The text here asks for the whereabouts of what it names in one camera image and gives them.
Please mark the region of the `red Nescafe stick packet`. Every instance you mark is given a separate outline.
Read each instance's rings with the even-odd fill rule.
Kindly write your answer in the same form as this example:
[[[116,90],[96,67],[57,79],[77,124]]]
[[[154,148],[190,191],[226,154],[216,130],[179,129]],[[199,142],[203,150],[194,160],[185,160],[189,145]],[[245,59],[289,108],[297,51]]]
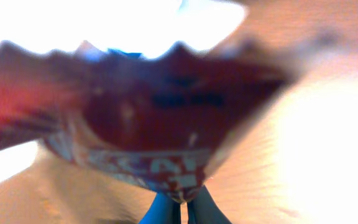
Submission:
[[[192,201],[292,83],[276,65],[198,56],[91,59],[0,43],[0,151],[37,141],[69,163]]]

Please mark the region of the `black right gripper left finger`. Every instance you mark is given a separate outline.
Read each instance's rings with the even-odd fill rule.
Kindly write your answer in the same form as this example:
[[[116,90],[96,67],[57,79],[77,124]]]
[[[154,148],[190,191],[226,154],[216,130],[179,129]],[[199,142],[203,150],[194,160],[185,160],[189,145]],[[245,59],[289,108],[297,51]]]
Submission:
[[[139,224],[180,224],[180,204],[170,197],[157,193]]]

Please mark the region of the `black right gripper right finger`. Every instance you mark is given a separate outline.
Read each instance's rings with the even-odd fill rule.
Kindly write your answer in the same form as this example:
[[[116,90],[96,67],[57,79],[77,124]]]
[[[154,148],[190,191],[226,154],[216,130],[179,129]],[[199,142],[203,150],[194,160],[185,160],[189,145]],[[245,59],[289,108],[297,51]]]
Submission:
[[[219,209],[206,186],[202,186],[196,197],[187,203],[188,224],[231,224]]]

